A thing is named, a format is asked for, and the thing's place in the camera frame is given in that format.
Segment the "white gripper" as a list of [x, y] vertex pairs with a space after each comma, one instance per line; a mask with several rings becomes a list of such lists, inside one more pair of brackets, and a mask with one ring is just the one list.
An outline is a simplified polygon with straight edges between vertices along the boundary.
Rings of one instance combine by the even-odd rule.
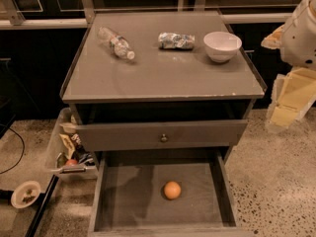
[[280, 48], [281, 59], [297, 66], [279, 74], [273, 85], [266, 129], [279, 133], [301, 120], [316, 100], [316, 71], [311, 70], [316, 69], [316, 0], [302, 0], [284, 26], [265, 37], [261, 46]]

